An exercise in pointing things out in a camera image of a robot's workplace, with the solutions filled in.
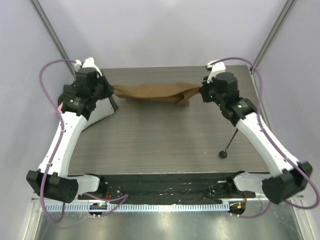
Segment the brown cloth napkin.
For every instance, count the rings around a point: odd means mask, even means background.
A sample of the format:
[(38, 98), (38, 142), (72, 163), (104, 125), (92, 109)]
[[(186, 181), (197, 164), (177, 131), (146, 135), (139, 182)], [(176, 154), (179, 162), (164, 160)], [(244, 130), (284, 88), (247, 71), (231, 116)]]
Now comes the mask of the brown cloth napkin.
[(190, 98), (200, 93), (201, 86), (191, 83), (155, 83), (134, 86), (113, 85), (118, 98), (137, 99), (189, 106)]

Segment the black spoon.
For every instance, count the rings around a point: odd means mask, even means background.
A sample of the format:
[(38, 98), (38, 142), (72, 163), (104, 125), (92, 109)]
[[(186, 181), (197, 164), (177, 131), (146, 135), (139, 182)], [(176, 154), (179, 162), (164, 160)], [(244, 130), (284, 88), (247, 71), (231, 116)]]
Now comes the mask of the black spoon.
[(221, 159), (226, 159), (228, 157), (227, 150), (230, 147), (230, 145), (231, 145), (232, 141), (234, 140), (235, 136), (237, 135), (238, 131), (239, 131), (238, 128), (236, 128), (234, 133), (233, 133), (233, 135), (232, 135), (232, 137), (231, 137), (231, 139), (230, 139), (230, 141), (228, 142), (226, 148), (219, 152), (219, 157)]

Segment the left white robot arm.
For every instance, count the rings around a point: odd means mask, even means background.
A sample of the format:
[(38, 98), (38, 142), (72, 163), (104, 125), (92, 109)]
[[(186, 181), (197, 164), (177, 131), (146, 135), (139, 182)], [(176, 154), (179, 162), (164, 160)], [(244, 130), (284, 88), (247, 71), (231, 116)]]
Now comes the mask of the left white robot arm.
[(47, 199), (71, 203), (78, 195), (89, 193), (100, 200), (107, 192), (94, 174), (69, 177), (70, 160), (81, 132), (111, 116), (117, 110), (113, 88), (97, 67), (81, 67), (74, 82), (63, 87), (59, 97), (59, 126), (51, 146), (36, 171), (26, 180), (34, 192)]

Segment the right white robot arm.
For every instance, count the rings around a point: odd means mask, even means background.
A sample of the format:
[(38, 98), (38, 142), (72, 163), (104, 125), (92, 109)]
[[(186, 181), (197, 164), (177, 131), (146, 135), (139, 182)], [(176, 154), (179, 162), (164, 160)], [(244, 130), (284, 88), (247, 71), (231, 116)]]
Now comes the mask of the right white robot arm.
[(306, 178), (313, 171), (311, 164), (300, 162), (289, 153), (259, 118), (256, 106), (248, 98), (240, 97), (238, 80), (233, 73), (205, 76), (199, 92), (205, 103), (216, 103), (222, 115), (247, 137), (269, 170), (268, 174), (237, 174), (225, 186), (230, 197), (236, 198), (244, 191), (250, 191), (279, 204), (306, 188)]

